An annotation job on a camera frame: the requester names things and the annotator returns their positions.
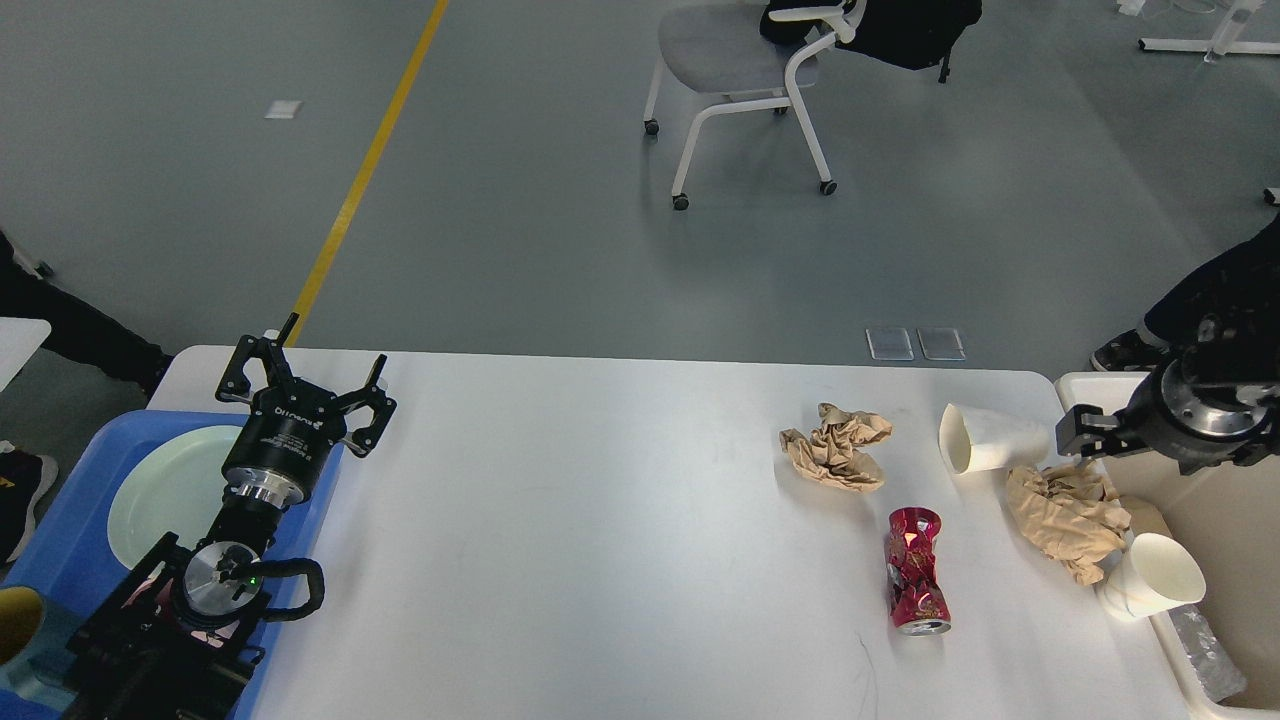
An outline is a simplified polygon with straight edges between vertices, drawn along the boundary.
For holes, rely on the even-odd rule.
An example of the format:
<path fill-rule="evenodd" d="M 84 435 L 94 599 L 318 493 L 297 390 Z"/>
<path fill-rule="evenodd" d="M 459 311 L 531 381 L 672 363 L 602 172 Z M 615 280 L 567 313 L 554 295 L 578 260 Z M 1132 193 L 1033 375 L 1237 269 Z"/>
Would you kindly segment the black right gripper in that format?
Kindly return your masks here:
<path fill-rule="evenodd" d="M 1183 475 L 1224 462 L 1253 466 L 1277 455 L 1277 363 L 1169 359 L 1123 410 L 1071 406 L 1056 424 L 1056 450 L 1082 461 L 1153 451 Z"/>

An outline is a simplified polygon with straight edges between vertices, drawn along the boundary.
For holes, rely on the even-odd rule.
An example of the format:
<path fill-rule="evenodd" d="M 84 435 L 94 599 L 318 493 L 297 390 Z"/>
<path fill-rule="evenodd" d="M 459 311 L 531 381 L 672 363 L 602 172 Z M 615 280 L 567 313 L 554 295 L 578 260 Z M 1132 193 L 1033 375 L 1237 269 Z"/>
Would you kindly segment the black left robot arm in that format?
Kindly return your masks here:
<path fill-rule="evenodd" d="M 332 451 L 367 456 L 397 407 L 380 386 L 338 395 L 297 377 L 284 355 L 297 314 L 275 338 L 243 336 L 216 389 L 250 415 L 221 466 L 221 509 L 193 548 L 164 534 L 70 635 L 65 719 L 225 719 L 265 650 L 251 637 L 323 606 L 312 559 L 270 559 L 282 519 L 311 500 Z"/>

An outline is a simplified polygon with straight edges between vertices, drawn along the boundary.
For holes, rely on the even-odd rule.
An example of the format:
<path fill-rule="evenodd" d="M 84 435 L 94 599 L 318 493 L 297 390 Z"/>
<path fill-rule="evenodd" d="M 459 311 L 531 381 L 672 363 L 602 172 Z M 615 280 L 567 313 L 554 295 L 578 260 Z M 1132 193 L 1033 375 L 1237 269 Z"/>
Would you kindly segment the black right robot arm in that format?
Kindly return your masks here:
<path fill-rule="evenodd" d="M 1105 413 L 1071 406 L 1055 428 L 1057 451 L 1083 465 L 1148 451 L 1192 475 L 1224 462 L 1248 468 L 1277 454 L 1277 325 L 1253 313 L 1211 313 Z"/>

